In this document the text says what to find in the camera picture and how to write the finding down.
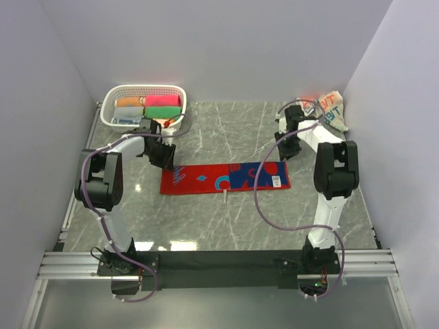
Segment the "red blue cat towel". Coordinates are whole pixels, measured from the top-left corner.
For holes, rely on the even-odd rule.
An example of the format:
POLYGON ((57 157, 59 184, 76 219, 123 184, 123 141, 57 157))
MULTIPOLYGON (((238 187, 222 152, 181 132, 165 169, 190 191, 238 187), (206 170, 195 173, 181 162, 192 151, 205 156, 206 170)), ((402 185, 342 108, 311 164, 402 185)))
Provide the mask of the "red blue cat towel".
POLYGON ((162 170, 160 194, 195 195, 289 189, 287 165, 284 162, 243 162, 176 166, 162 170))

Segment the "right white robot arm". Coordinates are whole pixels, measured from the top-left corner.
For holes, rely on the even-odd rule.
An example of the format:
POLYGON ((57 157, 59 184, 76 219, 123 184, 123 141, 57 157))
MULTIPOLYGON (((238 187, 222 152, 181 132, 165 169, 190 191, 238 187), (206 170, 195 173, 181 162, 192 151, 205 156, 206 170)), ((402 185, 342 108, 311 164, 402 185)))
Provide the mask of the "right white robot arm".
POLYGON ((307 144, 316 153, 313 183, 318 192, 314 227, 307 235, 313 250, 302 256, 302 267, 309 273, 318 273, 326 265, 324 254, 335 246, 333 230, 338 227, 344 205, 359 186, 357 144, 332 134, 319 120, 305 116, 299 105, 287 105, 276 115, 280 160, 289 160, 301 151, 300 143, 307 144))

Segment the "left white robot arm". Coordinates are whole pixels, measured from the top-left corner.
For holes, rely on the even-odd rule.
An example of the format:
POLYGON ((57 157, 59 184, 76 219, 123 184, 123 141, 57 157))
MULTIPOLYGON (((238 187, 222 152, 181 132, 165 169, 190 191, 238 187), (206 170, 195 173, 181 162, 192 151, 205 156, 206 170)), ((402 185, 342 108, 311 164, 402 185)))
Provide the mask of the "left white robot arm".
POLYGON ((75 198, 95 216, 106 240, 106 251, 118 253, 113 266, 124 276, 134 273, 138 266, 138 258, 130 253, 134 241, 119 207, 124 192, 124 165, 145 156, 151 165, 172 170, 176 152, 173 137, 177 135, 176 128, 143 119, 139 127, 115 142, 80 152, 75 198))

